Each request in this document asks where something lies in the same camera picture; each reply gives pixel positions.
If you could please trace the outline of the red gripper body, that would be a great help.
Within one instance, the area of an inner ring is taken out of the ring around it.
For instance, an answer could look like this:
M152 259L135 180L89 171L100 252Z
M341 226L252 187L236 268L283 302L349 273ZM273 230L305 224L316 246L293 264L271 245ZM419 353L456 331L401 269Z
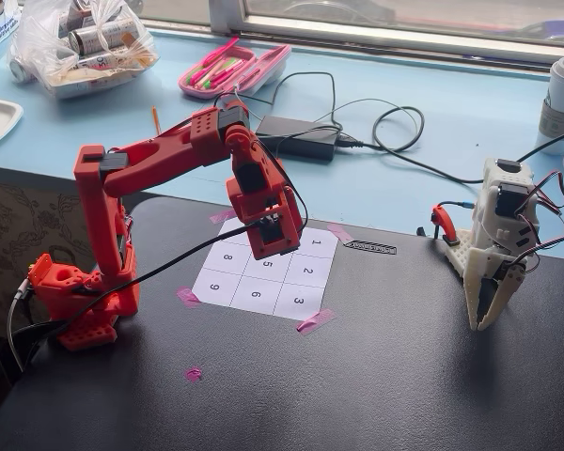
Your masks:
M255 260L285 255L300 246L302 218L290 186L277 184L262 193L243 194L236 179L228 179L227 194L246 234Z

